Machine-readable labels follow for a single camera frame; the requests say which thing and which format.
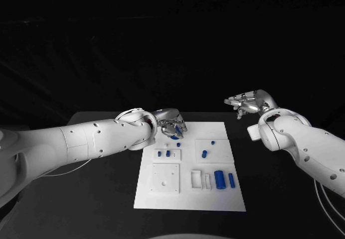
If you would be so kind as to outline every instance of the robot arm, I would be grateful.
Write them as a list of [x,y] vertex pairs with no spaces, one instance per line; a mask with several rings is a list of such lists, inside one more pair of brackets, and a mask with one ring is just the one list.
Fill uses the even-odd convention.
[[249,127],[253,141],[272,150],[286,150],[302,170],[345,197],[345,141],[319,128],[296,112],[282,109],[263,90],[230,97],[224,102],[239,110],[239,119],[259,113],[259,124]]
[[31,131],[0,129],[0,207],[58,167],[155,144],[159,126],[168,137],[184,138],[178,109],[139,108],[117,119]]

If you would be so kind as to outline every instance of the black table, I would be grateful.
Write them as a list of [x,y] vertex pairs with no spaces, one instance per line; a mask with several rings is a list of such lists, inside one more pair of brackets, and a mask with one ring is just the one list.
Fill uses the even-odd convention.
[[[80,112],[70,124],[114,119],[120,112]],[[314,180],[288,152],[253,142],[259,115],[182,113],[185,121],[223,121],[247,212],[135,209],[142,150],[94,159],[80,170],[34,181],[0,232],[8,239],[148,239],[197,233],[231,238],[340,238],[321,208]],[[61,167],[67,172],[84,162]]]

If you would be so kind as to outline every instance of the blue block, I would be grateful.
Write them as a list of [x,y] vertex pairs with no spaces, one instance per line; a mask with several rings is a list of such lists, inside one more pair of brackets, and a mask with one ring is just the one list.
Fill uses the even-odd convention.
[[234,182],[233,173],[228,174],[228,180],[230,180],[230,186],[231,186],[231,188],[236,188],[236,182]]
[[214,178],[215,178],[217,189],[226,189],[227,186],[226,186],[224,174],[221,170],[214,172]]
[[202,151],[202,158],[207,158],[207,150]]

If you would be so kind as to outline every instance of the blue object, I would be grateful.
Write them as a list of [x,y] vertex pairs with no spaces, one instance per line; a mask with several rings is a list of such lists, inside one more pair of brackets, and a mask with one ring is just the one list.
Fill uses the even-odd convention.
[[207,150],[202,151],[202,158],[207,158]]
[[231,188],[236,188],[236,182],[234,182],[233,173],[228,174],[228,180],[230,180],[230,186],[231,186]]
[[214,172],[214,178],[215,178],[217,189],[226,189],[227,186],[226,186],[224,174],[221,170]]
[[[178,132],[181,132],[178,126],[175,126],[175,129],[176,129]],[[172,139],[179,139],[179,138],[175,137],[175,136],[172,136],[171,138],[172,138]]]

